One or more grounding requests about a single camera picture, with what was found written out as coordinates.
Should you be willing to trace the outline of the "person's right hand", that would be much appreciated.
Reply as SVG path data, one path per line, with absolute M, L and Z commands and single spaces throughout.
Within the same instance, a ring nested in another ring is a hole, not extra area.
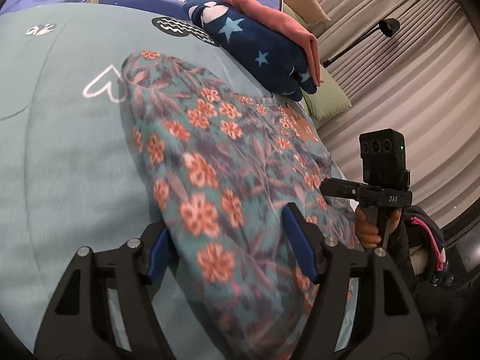
M 398 227 L 401 214 L 401 210 L 391 213 L 390 233 L 393 233 Z M 355 235 L 366 250 L 376 248 L 382 241 L 382 238 L 378 235 L 376 225 L 368 222 L 366 214 L 359 205 L 355 209 Z

